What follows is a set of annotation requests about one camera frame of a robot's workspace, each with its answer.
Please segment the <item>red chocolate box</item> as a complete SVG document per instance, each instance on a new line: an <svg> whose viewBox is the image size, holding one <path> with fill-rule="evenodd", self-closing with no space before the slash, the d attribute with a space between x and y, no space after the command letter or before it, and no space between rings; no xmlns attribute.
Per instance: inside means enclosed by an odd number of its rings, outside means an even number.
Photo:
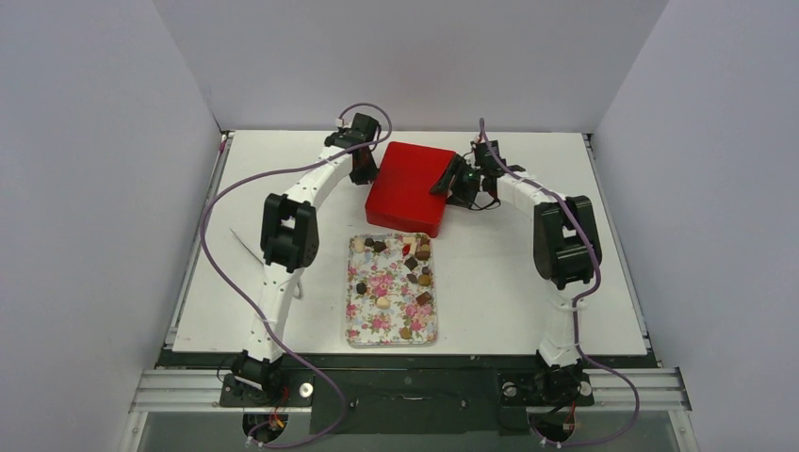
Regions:
<svg viewBox="0 0 799 452"><path fill-rule="evenodd" d="M405 233L423 233L436 238L440 235L444 211L424 211L421 217L412 218L403 215L379 211L366 211L367 222L371 225Z"/></svg>

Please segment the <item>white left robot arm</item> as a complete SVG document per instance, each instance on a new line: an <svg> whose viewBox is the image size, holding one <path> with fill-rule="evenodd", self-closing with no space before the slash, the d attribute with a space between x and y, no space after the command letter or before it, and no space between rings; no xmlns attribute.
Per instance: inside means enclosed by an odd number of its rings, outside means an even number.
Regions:
<svg viewBox="0 0 799 452"><path fill-rule="evenodd" d="M372 148L383 130L379 122L357 113L349 122L337 120L336 126L300 179L264 201L259 239L264 280L251 336L231 367L245 394L259 405L288 393L280 371L285 353L280 344L302 273L318 255L318 209L345 177L365 185L378 174Z"/></svg>

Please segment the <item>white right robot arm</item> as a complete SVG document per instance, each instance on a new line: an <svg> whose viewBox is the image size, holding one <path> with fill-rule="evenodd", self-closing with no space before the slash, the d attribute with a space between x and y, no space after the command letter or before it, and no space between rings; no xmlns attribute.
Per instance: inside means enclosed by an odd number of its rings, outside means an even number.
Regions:
<svg viewBox="0 0 799 452"><path fill-rule="evenodd" d="M547 283L548 303L532 393L548 406L583 395L579 310L584 297L597 289L595 274L602 253L591 200L545 187L523 167L508 164L497 141L482 139L472 142L468 155L454 155L429 192L470 210L477 209L476 197L485 192L492 206L508 203L530 218L532 261Z"/></svg>

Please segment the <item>red box lid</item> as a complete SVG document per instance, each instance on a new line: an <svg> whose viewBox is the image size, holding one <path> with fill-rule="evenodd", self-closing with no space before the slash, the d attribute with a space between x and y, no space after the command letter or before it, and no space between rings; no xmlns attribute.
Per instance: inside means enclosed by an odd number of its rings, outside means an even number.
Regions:
<svg viewBox="0 0 799 452"><path fill-rule="evenodd" d="M412 218L424 211L445 212L446 197L431 195L432 185L444 172L455 152L393 141L388 144L379 174L372 184L365 211L379 211Z"/></svg>

